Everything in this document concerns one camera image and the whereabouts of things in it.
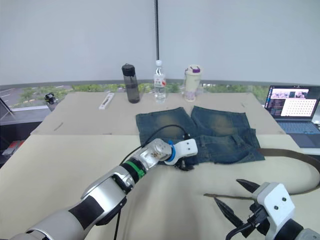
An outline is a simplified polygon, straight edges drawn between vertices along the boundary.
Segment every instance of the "beige tabletop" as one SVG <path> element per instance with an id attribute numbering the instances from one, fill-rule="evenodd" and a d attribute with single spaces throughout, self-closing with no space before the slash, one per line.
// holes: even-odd
<path id="1" fill-rule="evenodd" d="M 285 134 L 257 135 L 263 148 L 299 151 Z M 0 169 L 0 238 L 24 232 L 48 214 L 79 201 L 84 189 L 139 145 L 137 135 L 32 135 Z M 287 157 L 221 165 L 202 163 L 184 172 L 157 166 L 129 193 L 119 240 L 223 240 L 234 228 L 204 193 L 249 196 L 236 179 L 284 183 L 301 191 L 319 181 L 310 165 Z M 294 219 L 320 232 L 320 190 L 294 196 Z M 244 221 L 251 201 L 222 199 Z M 95 226 L 88 240 L 113 239 L 116 219 Z M 248 239 L 263 240 L 255 231 Z M 235 240 L 244 239 L 237 235 Z"/>
<path id="2" fill-rule="evenodd" d="M 157 104 L 146 93 L 132 104 L 125 93 L 116 93 L 105 110 L 98 107 L 104 92 L 72 92 L 32 132 L 33 135 L 138 135 L 136 115 L 183 107 L 190 115 L 194 106 L 246 113 L 257 134 L 285 134 L 252 93 L 203 93 L 195 102 L 186 102 L 180 93 L 170 93 Z"/>

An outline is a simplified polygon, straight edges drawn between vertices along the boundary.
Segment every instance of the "laptop screen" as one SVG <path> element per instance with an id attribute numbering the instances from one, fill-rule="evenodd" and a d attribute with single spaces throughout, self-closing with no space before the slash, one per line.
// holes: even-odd
<path id="1" fill-rule="evenodd" d="M 264 108 L 275 119 L 312 119 L 320 86 L 270 86 Z"/>

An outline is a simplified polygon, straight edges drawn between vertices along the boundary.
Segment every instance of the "denim shorts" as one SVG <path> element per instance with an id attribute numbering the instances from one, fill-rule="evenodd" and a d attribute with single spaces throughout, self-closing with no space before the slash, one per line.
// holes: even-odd
<path id="1" fill-rule="evenodd" d="M 194 106 L 191 117 L 182 108 L 138 114 L 135 117 L 143 144 L 159 128 L 176 124 L 183 127 L 198 147 L 198 154 L 185 158 L 185 165 L 197 165 L 204 162 L 219 164 L 246 163 L 264 160 L 257 148 L 260 148 L 256 130 L 250 128 L 245 113 L 218 111 Z M 167 127 L 152 139 L 183 140 L 183 131 L 177 127 Z"/>

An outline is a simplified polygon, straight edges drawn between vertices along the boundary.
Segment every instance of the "brown belt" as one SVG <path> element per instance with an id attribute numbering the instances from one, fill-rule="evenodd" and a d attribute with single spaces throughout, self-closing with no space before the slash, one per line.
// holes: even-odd
<path id="1" fill-rule="evenodd" d="M 291 150 L 285 150 L 285 149 L 277 149 L 277 148 L 258 148 L 257 149 L 262 155 L 265 157 L 288 157 L 292 159 L 298 159 L 304 163 L 310 164 L 313 166 L 318 173 L 320 174 L 320 161 L 315 159 L 312 156 L 297 152 L 297 151 L 291 151 Z M 315 187 L 312 187 L 310 189 L 307 189 L 305 191 L 301 192 L 289 192 L 291 196 L 294 195 L 301 195 L 301 194 L 307 194 L 310 193 L 316 189 L 320 188 L 320 181 Z M 214 193 L 205 193 L 204 194 L 207 197 L 220 197 L 220 198 L 228 198 L 228 199 L 245 199 L 245 200 L 252 200 L 252 197 L 245 197 L 245 196 L 230 196 L 230 195 L 220 195 L 220 194 L 214 194 Z"/>

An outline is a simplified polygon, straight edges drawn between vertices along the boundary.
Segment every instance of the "laptop keyboard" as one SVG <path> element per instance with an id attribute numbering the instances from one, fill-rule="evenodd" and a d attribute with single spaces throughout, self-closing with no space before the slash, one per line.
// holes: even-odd
<path id="1" fill-rule="evenodd" d="M 320 134 L 320 130 L 311 122 L 278 121 L 287 134 Z"/>

